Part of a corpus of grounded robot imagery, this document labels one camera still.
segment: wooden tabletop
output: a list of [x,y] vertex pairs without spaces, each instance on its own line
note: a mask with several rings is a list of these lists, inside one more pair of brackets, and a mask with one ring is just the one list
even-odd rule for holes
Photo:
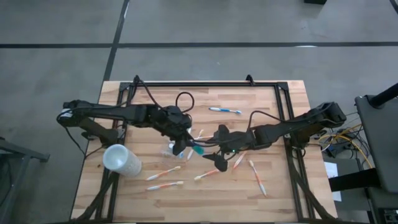
[[[296,116],[310,109],[303,81],[287,81]],[[115,105],[120,82],[104,82],[100,104]],[[195,107],[188,113],[193,118],[192,136],[201,129],[209,136],[219,124],[225,124],[231,131],[244,131],[248,126],[249,114],[262,110],[278,117],[274,89],[270,87],[150,87],[154,98],[162,106],[174,105],[175,97],[181,91],[189,91],[195,97]],[[145,89],[138,88],[132,103],[152,103]],[[182,109],[191,105],[189,96],[181,96],[178,106]],[[241,115],[210,111],[209,107],[241,110]],[[110,128],[112,121],[96,119],[96,122]],[[262,114],[254,115],[252,126],[277,124],[278,121]],[[114,222],[276,222],[297,221],[292,187],[282,139],[270,148],[249,151],[239,167],[229,169],[194,181],[194,177],[215,169],[214,163],[194,153],[186,161],[189,148],[184,151],[185,159],[167,157],[162,154],[168,148],[169,140],[151,128],[129,126],[125,146],[143,162],[137,177],[119,180]],[[97,149],[99,141],[92,141],[88,152]],[[206,148],[215,152],[217,147]],[[326,210],[336,217],[326,170],[319,147],[306,148],[304,157],[310,188]],[[92,154],[84,163],[78,186],[72,218],[78,217],[98,193],[103,173],[102,155],[104,149]],[[265,198],[249,166],[248,159],[256,166],[263,185],[267,190]],[[146,178],[164,170],[182,166],[176,172],[157,180]],[[156,191],[146,188],[183,180],[182,186]],[[303,193],[300,194],[303,210],[306,210]],[[104,205],[105,214],[108,198]]]

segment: white paper cup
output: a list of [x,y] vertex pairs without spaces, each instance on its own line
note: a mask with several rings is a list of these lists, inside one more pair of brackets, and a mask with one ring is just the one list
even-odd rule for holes
[[107,169],[126,177],[136,176],[142,167],[142,162],[138,157],[120,144],[114,144],[105,150],[103,164]]

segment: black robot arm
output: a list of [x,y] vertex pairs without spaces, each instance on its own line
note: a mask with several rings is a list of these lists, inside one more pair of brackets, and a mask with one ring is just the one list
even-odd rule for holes
[[304,148],[310,136],[319,133],[323,128],[336,128],[346,121],[346,116],[337,103],[323,103],[307,113],[279,124],[266,124],[249,127],[246,132],[235,131],[230,133],[225,125],[219,125],[213,138],[204,141],[207,144],[217,143],[220,146],[218,153],[204,155],[204,158],[215,162],[220,171],[226,171],[228,159],[225,154],[238,153],[245,150],[259,150],[270,147],[280,137],[291,138],[291,145]]
[[127,121],[137,128],[154,128],[162,136],[175,141],[173,154],[178,155],[186,146],[192,146],[192,137],[187,129],[192,121],[188,114],[183,114],[177,106],[159,107],[155,104],[109,106],[74,100],[63,104],[63,111],[57,121],[63,127],[80,127],[85,132],[82,136],[92,139],[98,137],[104,145],[116,144],[123,133],[117,129],[106,129],[90,118],[104,118]]

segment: concrete floor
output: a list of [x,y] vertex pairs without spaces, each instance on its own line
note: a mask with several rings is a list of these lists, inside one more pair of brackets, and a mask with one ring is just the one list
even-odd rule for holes
[[[0,44],[111,43],[122,4],[0,0]],[[323,7],[301,0],[131,0],[120,42],[398,41],[397,21],[387,0],[329,0]],[[82,157],[55,117],[64,101],[98,100],[109,51],[0,49],[0,136],[51,154],[47,164],[31,162],[13,223],[68,219]],[[312,106],[336,101],[350,113],[355,96],[397,82],[397,56],[398,47],[119,49],[110,79],[305,80]],[[79,133],[72,131],[85,148]]]

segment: blue toothbrush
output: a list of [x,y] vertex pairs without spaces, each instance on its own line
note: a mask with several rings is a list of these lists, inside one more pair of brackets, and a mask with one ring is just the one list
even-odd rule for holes
[[212,111],[222,111],[222,112],[234,112],[234,113],[237,113],[237,114],[242,114],[242,111],[233,111],[233,110],[224,109],[224,108],[209,108],[209,110],[212,110]]

